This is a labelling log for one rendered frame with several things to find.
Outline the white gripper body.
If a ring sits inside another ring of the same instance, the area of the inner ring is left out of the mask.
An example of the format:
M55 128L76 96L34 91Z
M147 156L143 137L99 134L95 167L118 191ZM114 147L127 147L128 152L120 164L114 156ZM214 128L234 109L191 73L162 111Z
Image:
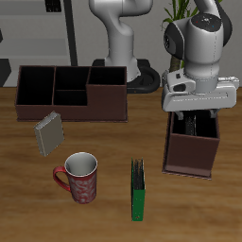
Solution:
M232 108L236 104L238 87L239 79L236 77L219 78L216 88L207 94L170 92L165 85L162 108L165 112Z

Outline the black book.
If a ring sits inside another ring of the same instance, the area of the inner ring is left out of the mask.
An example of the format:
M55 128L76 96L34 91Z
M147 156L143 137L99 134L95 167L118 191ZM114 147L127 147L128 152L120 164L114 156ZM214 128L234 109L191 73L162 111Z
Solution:
M185 134L196 136L196 116L194 114L187 114L185 116Z

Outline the small dark brown desk caddy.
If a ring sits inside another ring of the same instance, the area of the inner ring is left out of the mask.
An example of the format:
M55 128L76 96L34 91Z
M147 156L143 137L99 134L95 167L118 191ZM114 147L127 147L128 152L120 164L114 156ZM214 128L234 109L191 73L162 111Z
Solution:
M209 110L195 111L196 135L185 133L185 120L168 114L163 173L211 179L220 141L218 117Z

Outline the wide dark brown desk caddy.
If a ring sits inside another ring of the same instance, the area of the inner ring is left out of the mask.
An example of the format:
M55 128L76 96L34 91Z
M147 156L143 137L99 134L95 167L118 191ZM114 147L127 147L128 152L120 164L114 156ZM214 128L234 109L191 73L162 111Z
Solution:
M15 108L20 121L40 121L57 112L63 121L128 120L124 67L22 66Z

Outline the green book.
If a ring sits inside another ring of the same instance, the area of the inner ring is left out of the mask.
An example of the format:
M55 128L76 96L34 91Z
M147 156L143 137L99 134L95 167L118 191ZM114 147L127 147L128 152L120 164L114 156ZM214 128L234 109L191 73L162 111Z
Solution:
M131 179L130 179L130 195L131 195L131 220L142 221L145 208L145 171L144 160L131 160Z

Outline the grey book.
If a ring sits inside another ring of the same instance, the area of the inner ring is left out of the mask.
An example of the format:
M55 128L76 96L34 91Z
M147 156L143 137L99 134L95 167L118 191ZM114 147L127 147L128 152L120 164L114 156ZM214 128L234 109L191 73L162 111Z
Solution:
M40 154L46 157L64 141L61 115L50 113L34 126Z

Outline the red patterned mug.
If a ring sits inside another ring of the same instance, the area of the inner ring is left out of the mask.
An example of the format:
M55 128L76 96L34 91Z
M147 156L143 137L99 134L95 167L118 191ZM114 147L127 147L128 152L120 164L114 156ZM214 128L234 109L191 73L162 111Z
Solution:
M75 202L87 204L96 197L97 159L87 152L72 154L53 170L54 181L70 192Z

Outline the white shelf unit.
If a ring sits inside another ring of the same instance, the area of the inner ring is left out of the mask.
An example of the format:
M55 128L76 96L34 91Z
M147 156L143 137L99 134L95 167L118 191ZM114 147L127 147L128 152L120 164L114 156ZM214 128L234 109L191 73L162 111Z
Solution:
M0 0L0 59L20 65L71 65L63 0Z

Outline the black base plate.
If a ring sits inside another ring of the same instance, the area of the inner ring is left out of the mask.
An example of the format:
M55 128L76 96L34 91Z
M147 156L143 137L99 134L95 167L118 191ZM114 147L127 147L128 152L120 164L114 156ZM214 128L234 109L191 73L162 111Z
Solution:
M105 67L104 63L105 61L102 59L97 59L93 62L89 83L101 85L124 85L126 83L125 68ZM138 59L137 64L141 75L135 80L126 83L127 93L153 93L160 87L161 80L159 74L150 67L148 60Z

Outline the black upright post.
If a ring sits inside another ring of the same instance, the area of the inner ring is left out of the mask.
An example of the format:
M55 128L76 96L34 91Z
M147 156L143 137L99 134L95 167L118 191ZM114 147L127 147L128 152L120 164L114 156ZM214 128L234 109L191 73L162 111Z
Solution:
M69 46L69 53L70 53L70 62L72 66L77 66L78 55L77 55L77 48L76 48L72 0L63 0L63 4L64 4L64 11L65 11L65 22L66 22L68 46Z

